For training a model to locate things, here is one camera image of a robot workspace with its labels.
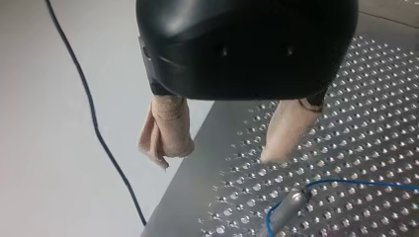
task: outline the aluminum breadboard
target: aluminum breadboard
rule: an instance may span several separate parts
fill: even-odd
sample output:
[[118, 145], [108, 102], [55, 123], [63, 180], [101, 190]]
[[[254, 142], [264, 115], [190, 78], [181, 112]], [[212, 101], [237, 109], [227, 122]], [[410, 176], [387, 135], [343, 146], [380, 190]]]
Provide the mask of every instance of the aluminum breadboard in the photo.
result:
[[[249, 108], [219, 171], [217, 198], [198, 221], [204, 236], [252, 236], [293, 186], [347, 178], [419, 185], [419, 59], [357, 37], [331, 86], [325, 112], [282, 165], [261, 165], [267, 123], [277, 105]], [[419, 192], [330, 184], [280, 236], [413, 236]]]

